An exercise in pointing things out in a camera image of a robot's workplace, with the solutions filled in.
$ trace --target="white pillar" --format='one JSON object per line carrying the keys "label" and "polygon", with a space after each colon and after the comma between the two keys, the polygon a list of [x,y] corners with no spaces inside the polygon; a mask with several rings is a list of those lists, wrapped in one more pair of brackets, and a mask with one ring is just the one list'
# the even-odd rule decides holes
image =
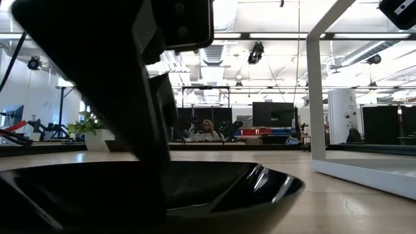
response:
{"label": "white pillar", "polygon": [[358,129],[356,90],[330,90],[328,108],[331,144],[346,143],[350,128]]}
{"label": "white pillar", "polygon": [[324,107],[322,102],[322,74],[320,70],[319,39],[323,33],[354,3],[355,0],[338,0],[306,37],[309,104],[311,106],[312,159],[325,156]]}

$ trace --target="computer monitor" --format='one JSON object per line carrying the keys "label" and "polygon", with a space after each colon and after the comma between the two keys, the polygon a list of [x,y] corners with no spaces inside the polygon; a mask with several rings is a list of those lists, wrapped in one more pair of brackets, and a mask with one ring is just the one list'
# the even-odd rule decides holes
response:
{"label": "computer monitor", "polygon": [[293,103],[253,102],[254,127],[292,127]]}
{"label": "computer monitor", "polygon": [[21,122],[23,119],[23,108],[24,105],[7,106],[0,116],[1,127],[10,127]]}

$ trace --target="concrete floor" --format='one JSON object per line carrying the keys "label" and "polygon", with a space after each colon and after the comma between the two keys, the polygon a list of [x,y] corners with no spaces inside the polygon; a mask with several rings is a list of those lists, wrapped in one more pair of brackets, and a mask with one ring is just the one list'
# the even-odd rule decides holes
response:
{"label": "concrete floor", "polygon": [[[328,151],[329,158],[391,158],[370,153]],[[416,233],[416,201],[312,171],[301,151],[173,151],[179,161],[248,161],[292,174],[306,189],[273,233]],[[132,161],[128,153],[55,153],[0,158],[0,170],[47,164]]]}

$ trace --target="ceiling duct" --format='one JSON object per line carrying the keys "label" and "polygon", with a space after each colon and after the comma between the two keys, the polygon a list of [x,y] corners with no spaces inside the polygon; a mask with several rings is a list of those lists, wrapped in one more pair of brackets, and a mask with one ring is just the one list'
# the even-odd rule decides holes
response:
{"label": "ceiling duct", "polygon": [[[237,17],[237,0],[215,0],[214,6],[214,30],[216,32],[229,32],[234,28],[235,18]],[[218,85],[224,76],[225,68],[210,67],[222,65],[228,50],[228,45],[210,45],[200,50],[201,77],[203,83]]]}
{"label": "ceiling duct", "polygon": [[[416,27],[407,30],[407,32],[415,32]],[[392,41],[381,41],[381,42],[369,42],[364,46],[360,47],[359,49],[355,50],[349,55],[346,55],[344,58],[341,59],[341,66],[332,66],[332,69],[342,68],[346,66],[354,65],[358,62],[361,62],[365,59],[368,59],[372,56],[375,56],[379,52],[390,48],[396,44],[401,42],[400,40],[392,40]]]}

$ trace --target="security camera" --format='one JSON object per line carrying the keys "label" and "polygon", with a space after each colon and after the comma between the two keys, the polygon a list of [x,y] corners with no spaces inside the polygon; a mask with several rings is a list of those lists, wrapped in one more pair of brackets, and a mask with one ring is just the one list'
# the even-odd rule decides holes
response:
{"label": "security camera", "polygon": [[39,56],[32,56],[30,61],[27,63],[28,69],[32,71],[38,71],[42,68],[42,63],[40,62]]}
{"label": "security camera", "polygon": [[258,64],[261,60],[261,55],[265,52],[265,48],[263,47],[263,43],[255,42],[253,49],[250,51],[250,55],[248,56],[248,64],[254,65]]}

